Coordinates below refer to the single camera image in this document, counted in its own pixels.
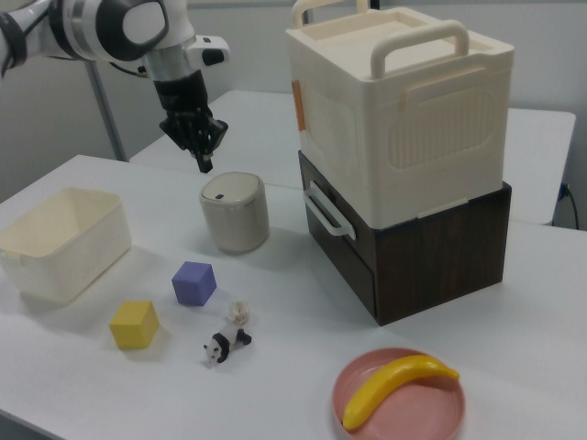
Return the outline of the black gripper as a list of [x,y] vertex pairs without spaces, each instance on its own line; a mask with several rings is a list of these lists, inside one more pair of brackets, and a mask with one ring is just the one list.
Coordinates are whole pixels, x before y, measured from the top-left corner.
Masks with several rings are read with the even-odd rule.
[[173,81],[155,81],[154,85],[162,108],[168,111],[161,129],[180,149],[190,153],[199,171],[208,173],[213,169],[210,157],[223,140],[228,124],[211,116],[202,72]]

